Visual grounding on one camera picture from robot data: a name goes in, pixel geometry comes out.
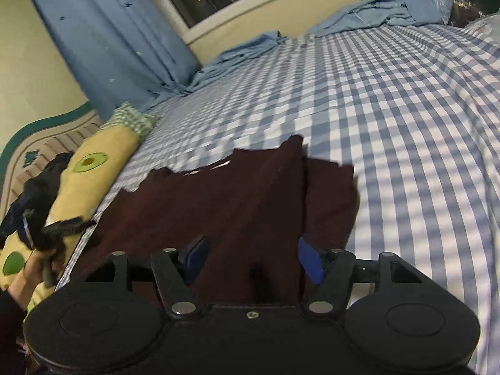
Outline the person's left hand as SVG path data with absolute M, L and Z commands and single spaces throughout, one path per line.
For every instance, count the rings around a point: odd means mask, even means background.
M 64 261 L 65 251 L 33 251 L 23 269 L 7 288 L 7 292 L 19 307 L 25 311 L 36 287 L 44 281 L 43 270 L 46 263 L 52 264 L 52 270 L 55 273 L 60 273 L 63 270 Z

